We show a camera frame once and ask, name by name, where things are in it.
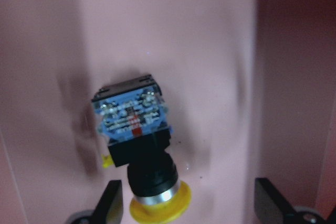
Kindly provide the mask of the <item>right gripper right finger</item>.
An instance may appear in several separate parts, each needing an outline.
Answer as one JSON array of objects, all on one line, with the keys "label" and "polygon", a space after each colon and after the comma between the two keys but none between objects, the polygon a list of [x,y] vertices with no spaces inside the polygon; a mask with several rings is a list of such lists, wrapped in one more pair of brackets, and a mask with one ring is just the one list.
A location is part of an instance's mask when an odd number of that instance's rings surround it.
[{"label": "right gripper right finger", "polygon": [[294,223],[297,212],[268,178],[256,178],[254,212],[264,224]]}]

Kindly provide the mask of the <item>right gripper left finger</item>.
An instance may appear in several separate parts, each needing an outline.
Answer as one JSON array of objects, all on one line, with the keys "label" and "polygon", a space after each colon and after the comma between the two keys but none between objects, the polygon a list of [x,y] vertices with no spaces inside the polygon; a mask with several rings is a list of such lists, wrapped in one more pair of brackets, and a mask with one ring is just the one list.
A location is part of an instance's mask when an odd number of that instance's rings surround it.
[{"label": "right gripper left finger", "polygon": [[122,181],[108,182],[98,204],[96,205],[90,223],[116,223],[120,224],[123,217]]}]

